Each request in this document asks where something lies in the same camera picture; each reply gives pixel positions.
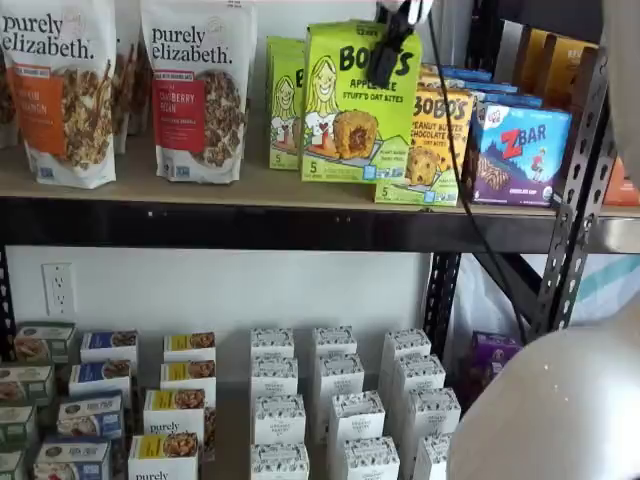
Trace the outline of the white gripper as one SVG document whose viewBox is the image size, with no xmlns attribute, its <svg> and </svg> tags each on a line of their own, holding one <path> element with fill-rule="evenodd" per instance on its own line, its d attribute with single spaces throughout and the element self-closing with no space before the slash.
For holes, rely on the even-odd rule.
<svg viewBox="0 0 640 480">
<path fill-rule="evenodd" d="M 385 33 L 373 49 L 373 84 L 389 85 L 401 47 L 415 25 L 426 22 L 433 0 L 403 0 L 399 6 L 378 6 L 375 21 L 386 27 Z"/>
</svg>

